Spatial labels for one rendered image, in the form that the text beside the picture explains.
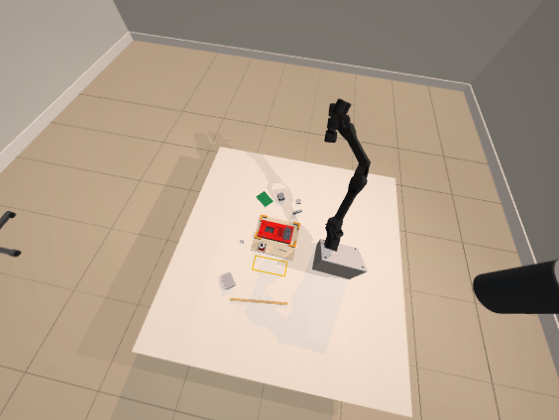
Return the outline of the green flat square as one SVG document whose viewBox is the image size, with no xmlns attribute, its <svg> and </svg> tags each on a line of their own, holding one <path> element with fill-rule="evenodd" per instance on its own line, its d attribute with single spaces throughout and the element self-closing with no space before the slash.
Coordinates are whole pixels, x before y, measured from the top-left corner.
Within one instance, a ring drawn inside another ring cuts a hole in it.
<svg viewBox="0 0 559 420">
<path fill-rule="evenodd" d="M 261 194 L 259 194 L 258 196 L 256 196 L 260 202 L 267 207 L 269 204 L 271 204 L 272 202 L 274 202 L 272 200 L 272 198 L 264 191 Z"/>
</svg>

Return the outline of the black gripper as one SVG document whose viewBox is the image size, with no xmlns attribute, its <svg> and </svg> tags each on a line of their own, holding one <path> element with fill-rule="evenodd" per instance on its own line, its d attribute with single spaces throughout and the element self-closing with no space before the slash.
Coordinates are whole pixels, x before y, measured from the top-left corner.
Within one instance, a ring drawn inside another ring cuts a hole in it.
<svg viewBox="0 0 559 420">
<path fill-rule="evenodd" d="M 335 107 L 335 104 L 336 104 L 336 103 L 331 103 L 330 106 L 329 106 L 329 114 L 328 114 L 328 115 L 329 115 L 331 118 L 334 117 L 333 109 L 334 109 L 334 107 Z M 328 118 L 328 121 L 329 121 L 331 118 Z M 335 131 L 334 135 L 329 134 L 329 133 L 327 133 L 327 131 L 326 131 L 325 140 L 324 140 L 325 142 L 327 142 L 327 143 L 336 143 L 336 140 L 337 140 L 337 132 L 336 132 L 336 131 Z"/>
</svg>

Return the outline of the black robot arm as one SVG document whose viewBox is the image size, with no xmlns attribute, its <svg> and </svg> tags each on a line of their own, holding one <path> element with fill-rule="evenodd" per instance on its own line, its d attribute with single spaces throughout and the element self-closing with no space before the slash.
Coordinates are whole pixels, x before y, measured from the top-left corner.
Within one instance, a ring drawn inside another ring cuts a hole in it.
<svg viewBox="0 0 559 420">
<path fill-rule="evenodd" d="M 358 138 L 355 126 L 351 123 L 350 115 L 347 115 L 351 103 L 344 101 L 343 99 L 337 100 L 335 107 L 333 109 L 334 117 L 328 121 L 327 133 L 334 135 L 335 131 L 342 135 L 342 137 L 349 143 L 355 157 L 357 158 L 359 164 L 355 170 L 354 176 L 351 178 L 348 192 L 341 203 L 336 215 L 328 219 L 325 224 L 327 237 L 325 240 L 326 249 L 337 252 L 340 237 L 344 235 L 342 231 L 343 219 L 348 212 L 350 206 L 352 205 L 357 194 L 366 186 L 369 174 L 369 167 L 371 161 L 368 159 L 363 147 L 361 146 Z"/>
</svg>

